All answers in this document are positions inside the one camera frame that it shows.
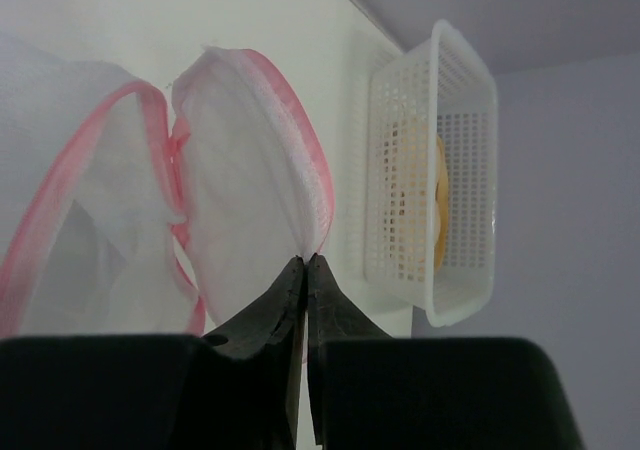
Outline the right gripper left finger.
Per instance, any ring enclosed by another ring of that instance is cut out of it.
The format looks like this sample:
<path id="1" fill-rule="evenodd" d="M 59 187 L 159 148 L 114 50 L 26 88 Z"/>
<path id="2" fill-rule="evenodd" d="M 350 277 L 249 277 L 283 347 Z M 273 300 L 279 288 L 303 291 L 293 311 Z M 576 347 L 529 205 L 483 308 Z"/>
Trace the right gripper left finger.
<path id="1" fill-rule="evenodd" d="M 292 258 L 268 290 L 230 320 L 204 336 L 227 359 L 249 362 L 273 354 L 302 355 L 305 320 L 305 263 Z"/>

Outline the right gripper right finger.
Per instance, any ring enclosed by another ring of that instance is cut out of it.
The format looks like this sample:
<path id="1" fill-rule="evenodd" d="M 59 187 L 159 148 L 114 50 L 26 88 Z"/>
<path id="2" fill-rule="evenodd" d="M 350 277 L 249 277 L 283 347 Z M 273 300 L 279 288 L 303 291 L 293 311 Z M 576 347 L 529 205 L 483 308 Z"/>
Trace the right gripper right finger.
<path id="1" fill-rule="evenodd" d="M 309 365 L 330 341 L 390 338 L 344 294 L 324 256 L 314 254 L 306 270 Z"/>

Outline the beige bra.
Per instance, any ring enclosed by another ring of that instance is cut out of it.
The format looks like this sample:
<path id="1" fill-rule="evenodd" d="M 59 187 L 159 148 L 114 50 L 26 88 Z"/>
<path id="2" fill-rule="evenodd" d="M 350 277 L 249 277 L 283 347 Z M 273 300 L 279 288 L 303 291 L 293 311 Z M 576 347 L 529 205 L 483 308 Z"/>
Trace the beige bra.
<path id="1" fill-rule="evenodd" d="M 383 145 L 385 189 L 383 242 L 396 266 L 397 278 L 422 282 L 426 276 L 427 145 L 417 128 L 394 129 Z M 446 252 L 449 225 L 449 178 L 445 145 L 436 138 L 436 184 L 432 206 L 433 268 L 439 270 Z"/>

